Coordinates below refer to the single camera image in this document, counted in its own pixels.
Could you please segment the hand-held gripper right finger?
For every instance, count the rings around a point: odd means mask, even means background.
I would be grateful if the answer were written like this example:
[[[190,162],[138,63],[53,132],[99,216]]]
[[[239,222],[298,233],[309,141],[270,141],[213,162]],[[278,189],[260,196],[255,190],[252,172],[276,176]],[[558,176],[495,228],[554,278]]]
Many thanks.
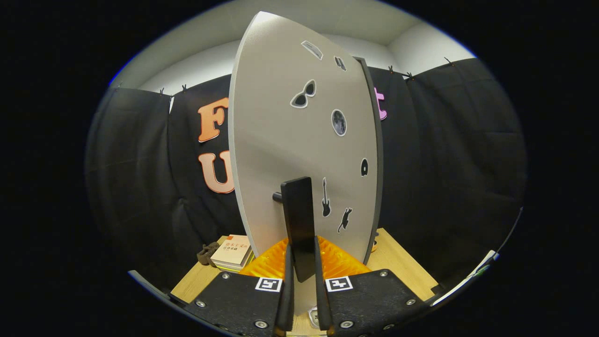
[[[323,237],[314,238],[319,326],[328,337],[380,337],[423,316],[421,296],[390,269],[371,270]]]

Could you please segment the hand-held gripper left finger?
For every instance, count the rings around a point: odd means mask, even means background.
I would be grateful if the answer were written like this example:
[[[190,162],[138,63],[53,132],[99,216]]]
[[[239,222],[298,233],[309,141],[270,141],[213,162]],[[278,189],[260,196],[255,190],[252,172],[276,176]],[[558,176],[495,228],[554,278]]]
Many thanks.
[[[284,337],[293,322],[289,240],[268,248],[239,273],[220,272],[185,312],[230,336]]]

